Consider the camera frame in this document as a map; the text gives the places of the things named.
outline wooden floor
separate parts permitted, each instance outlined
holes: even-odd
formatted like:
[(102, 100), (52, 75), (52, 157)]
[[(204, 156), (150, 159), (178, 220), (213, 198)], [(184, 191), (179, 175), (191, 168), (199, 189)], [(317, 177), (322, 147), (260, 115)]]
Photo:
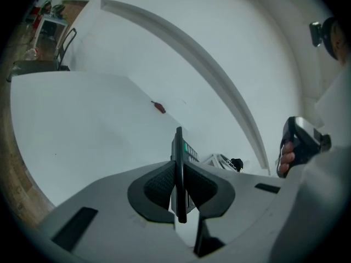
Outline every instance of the wooden floor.
[[(86, 2), (66, 2), (65, 5), (66, 19), (72, 24)], [(6, 81), (13, 62), (23, 60), (25, 52), (32, 48), (32, 43), (29, 43), (32, 35), (31, 25), (18, 25), (0, 57), (0, 190), (14, 216), (35, 227), (54, 205), (34, 182), (22, 160), (11, 120), (11, 84)], [(40, 36), (37, 47), (39, 60), (53, 59), (54, 41)]]

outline finger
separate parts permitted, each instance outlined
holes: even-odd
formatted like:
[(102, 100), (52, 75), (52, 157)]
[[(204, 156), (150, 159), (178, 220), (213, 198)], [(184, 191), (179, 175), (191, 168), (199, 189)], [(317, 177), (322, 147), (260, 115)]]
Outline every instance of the finger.
[(291, 141), (289, 141), (289, 142), (285, 143), (285, 145), (283, 147), (283, 155), (290, 153), (293, 150), (294, 150), (294, 144)]
[(286, 173), (289, 169), (289, 165), (288, 164), (281, 164), (279, 167), (279, 172), (281, 173)]
[(285, 154), (285, 155), (283, 155), (283, 156), (280, 158), (280, 164), (289, 164), (289, 163), (291, 163), (292, 161), (294, 161), (294, 159), (295, 159), (295, 153), (294, 153), (294, 152)]

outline black handle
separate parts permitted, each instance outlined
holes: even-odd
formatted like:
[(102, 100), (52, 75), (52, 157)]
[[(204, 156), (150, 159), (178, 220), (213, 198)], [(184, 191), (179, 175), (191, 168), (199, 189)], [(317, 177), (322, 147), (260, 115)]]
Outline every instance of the black handle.
[(179, 223), (186, 223), (183, 132), (181, 127), (177, 128), (175, 136), (175, 186), (177, 188), (178, 221)]
[(289, 163), (288, 171), (283, 174), (284, 178), (288, 175), (291, 168), (293, 168), (296, 165), (307, 164), (312, 159), (312, 157), (315, 155), (315, 153), (311, 152), (311, 150), (308, 146), (306, 146), (304, 143), (302, 143), (300, 141), (298, 141), (298, 143), (296, 143), (296, 140), (298, 140), (298, 139), (295, 139), (295, 141), (292, 141), (292, 142), (295, 142), (294, 143), (294, 150), (293, 150), (293, 152), (295, 154), (295, 159), (294, 159), (294, 161)]
[[(74, 35), (73, 35), (73, 37), (70, 39), (70, 41), (68, 42), (66, 48), (63, 49), (64, 43), (66, 42), (66, 39), (68, 38), (69, 34), (70, 34), (72, 31), (74, 32)], [(63, 59), (64, 59), (64, 56), (65, 56), (65, 54), (66, 54), (66, 51), (67, 51), (69, 45), (72, 43), (73, 39), (76, 38), (76, 35), (77, 35), (77, 30), (76, 30), (75, 28), (72, 28), (72, 29), (70, 30), (70, 32), (67, 33), (67, 35), (66, 35), (64, 41), (62, 42), (62, 45), (61, 45), (60, 50), (63, 50), (63, 53), (62, 53), (62, 55), (61, 55), (61, 53), (59, 53), (59, 54), (60, 54), (60, 63), (58, 64), (58, 68), (57, 68), (58, 71), (60, 71), (60, 68), (61, 68), (61, 65), (62, 65), (62, 61), (63, 61)]]

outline small device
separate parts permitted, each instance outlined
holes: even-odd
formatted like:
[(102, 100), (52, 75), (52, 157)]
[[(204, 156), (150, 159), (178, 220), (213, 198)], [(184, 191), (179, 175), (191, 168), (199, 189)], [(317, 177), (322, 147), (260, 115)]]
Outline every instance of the small device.
[(312, 37), (312, 44), (315, 47), (319, 47), (322, 43), (322, 24), (319, 22), (312, 22), (309, 24), (309, 31)]
[(322, 135), (315, 127), (302, 117), (289, 117), (283, 128), (283, 138), (280, 143), (277, 172), (280, 165), (282, 148), (285, 143), (294, 144), (295, 159), (289, 164), (289, 170), (299, 164), (306, 164), (316, 154), (327, 151), (331, 147), (328, 134)]
[[(176, 160), (176, 156), (177, 156), (177, 149), (182, 149), (182, 156), (183, 156), (183, 160), (185, 162), (198, 162), (198, 155), (196, 153), (196, 151), (183, 139), (183, 135), (182, 137), (178, 137), (179, 140), (182, 141), (182, 143), (180, 144), (180, 148), (177, 148), (179, 146), (177, 146), (176, 144), (176, 140), (177, 140), (177, 134), (174, 136), (174, 139), (172, 141), (172, 155), (171, 155), (171, 160)], [(178, 194), (177, 194), (177, 188), (174, 187), (172, 194), (171, 194), (171, 208), (174, 211), (174, 213), (176, 214), (176, 216), (178, 216)], [(193, 202), (193, 200), (190, 198), (189, 193), (187, 192), (187, 190), (185, 190), (185, 212), (188, 214), (189, 212), (191, 212), (193, 209), (195, 208), (195, 204)]]
[(231, 159), (230, 160), (223, 154), (220, 154), (219, 156), (220, 156), (221, 160), (223, 160), (227, 165), (229, 165), (231, 168), (233, 168), (238, 173), (243, 173), (244, 172), (244, 169), (242, 167), (240, 167), (239, 165), (235, 165), (235, 163), (234, 163), (235, 159)]

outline white curved surface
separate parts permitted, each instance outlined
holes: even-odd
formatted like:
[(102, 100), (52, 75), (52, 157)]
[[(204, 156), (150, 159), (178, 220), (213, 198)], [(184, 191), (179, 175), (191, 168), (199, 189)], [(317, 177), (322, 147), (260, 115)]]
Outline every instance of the white curved surface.
[(351, 55), (343, 71), (331, 84), (316, 109), (324, 122), (320, 131), (331, 136), (332, 147), (351, 145)]
[[(282, 126), (289, 116), (302, 114), (301, 87), (290, 47), (257, 1), (115, 1), (159, 15), (211, 54), (244, 97), (258, 125), (270, 168), (274, 168)], [(193, 97), (194, 87), (201, 90), (198, 73), (157, 37), (142, 33), (142, 28), (138, 31), (135, 25), (116, 16), (103, 14), (93, 3), (98, 5), (98, 0), (90, 1), (90, 10), (82, 12), (74, 24), (78, 31), (86, 33), (77, 37), (67, 52), (65, 61), (69, 67), (125, 75), (148, 96), (164, 102), (178, 121), (187, 118), (189, 104), (199, 101), (187, 100)], [(189, 90), (179, 94), (180, 87)], [(182, 124), (191, 129), (189, 122)]]

